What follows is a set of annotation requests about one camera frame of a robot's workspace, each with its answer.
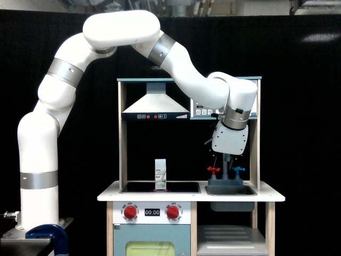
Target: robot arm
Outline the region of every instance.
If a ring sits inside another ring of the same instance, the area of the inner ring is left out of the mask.
[[[157,17],[150,12],[93,15],[84,23],[83,33],[69,38],[58,49],[39,86],[34,111],[24,116],[18,126],[24,229],[59,222],[57,137],[73,107],[86,67],[95,59],[113,55],[121,45],[132,45],[161,66],[190,98],[225,112],[213,136],[217,145],[213,149],[229,154],[237,149],[238,154],[242,153],[247,113],[257,91],[253,83],[224,73],[204,78],[193,66],[187,50],[160,30]]]

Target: black stovetop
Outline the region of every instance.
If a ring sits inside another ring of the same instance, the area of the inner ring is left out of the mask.
[[[155,182],[129,182],[120,193],[200,193],[197,182],[169,181],[166,190],[155,190]]]

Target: range hood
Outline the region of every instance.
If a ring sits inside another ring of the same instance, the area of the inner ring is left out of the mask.
[[[166,94],[166,83],[147,83],[147,93],[121,114],[122,120],[190,119],[190,112]]]

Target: white box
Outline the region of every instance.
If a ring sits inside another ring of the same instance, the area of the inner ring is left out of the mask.
[[[155,159],[155,189],[166,189],[165,159]]]

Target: metal sink basin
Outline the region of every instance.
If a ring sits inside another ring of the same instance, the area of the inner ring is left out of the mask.
[[[209,196],[256,196],[249,186],[206,186]],[[251,212],[255,202],[210,202],[210,207],[215,212]]]
[[[249,186],[206,186],[209,196],[256,196]]]

